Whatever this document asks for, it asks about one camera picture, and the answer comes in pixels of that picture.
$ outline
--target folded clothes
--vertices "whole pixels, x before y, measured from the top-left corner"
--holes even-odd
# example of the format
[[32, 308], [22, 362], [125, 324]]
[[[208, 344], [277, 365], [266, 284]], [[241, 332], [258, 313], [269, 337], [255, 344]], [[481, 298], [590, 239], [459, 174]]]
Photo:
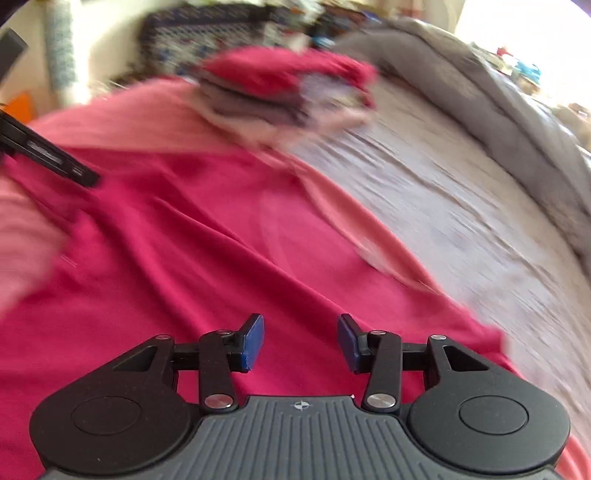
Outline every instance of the folded clothes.
[[221, 115], [253, 116], [273, 125], [312, 127], [310, 116], [300, 108], [260, 100], [204, 79], [200, 86], [203, 100]]
[[203, 70], [239, 85], [250, 95], [269, 98], [286, 92], [300, 93], [308, 74], [336, 77], [363, 92], [366, 106], [373, 105], [368, 85], [375, 69], [344, 55], [306, 50], [296, 53], [286, 48], [245, 47], [226, 50], [205, 62]]

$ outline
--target metal screw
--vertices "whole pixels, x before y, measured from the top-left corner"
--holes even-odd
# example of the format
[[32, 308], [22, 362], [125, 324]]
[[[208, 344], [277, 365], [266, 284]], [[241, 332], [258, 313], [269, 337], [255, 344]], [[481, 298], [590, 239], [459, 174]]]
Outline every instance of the metal screw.
[[381, 410], [385, 408], [392, 408], [396, 405], [396, 399], [387, 393], [374, 393], [373, 395], [370, 395], [368, 398], [366, 398], [365, 401], [373, 408], [380, 408]]
[[224, 408], [231, 407], [233, 403], [234, 399], [224, 393], [214, 393], [205, 399], [205, 405], [214, 410], [223, 410]]

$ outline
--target sunlight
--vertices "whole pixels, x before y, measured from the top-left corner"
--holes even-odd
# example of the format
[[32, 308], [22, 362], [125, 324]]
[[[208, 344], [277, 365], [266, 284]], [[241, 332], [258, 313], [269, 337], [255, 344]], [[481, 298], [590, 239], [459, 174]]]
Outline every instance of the sunlight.
[[466, 0], [456, 35], [489, 51], [506, 46], [542, 71], [544, 96], [591, 106], [591, 18], [570, 0]]

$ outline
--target patterned cushion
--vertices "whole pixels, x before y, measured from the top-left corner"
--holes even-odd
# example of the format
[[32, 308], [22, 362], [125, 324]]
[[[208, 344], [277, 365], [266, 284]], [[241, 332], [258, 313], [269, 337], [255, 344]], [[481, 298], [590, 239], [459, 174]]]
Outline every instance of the patterned cushion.
[[211, 54], [246, 45], [280, 46], [289, 10], [252, 4], [183, 7], [147, 16], [139, 37], [150, 75], [191, 75]]

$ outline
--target orange object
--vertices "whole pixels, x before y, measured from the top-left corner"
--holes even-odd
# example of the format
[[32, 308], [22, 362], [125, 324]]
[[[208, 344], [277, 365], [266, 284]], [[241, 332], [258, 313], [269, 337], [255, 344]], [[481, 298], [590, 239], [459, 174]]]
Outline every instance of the orange object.
[[23, 92], [13, 98], [2, 108], [8, 115], [16, 118], [20, 123], [27, 124], [37, 117], [31, 94]]

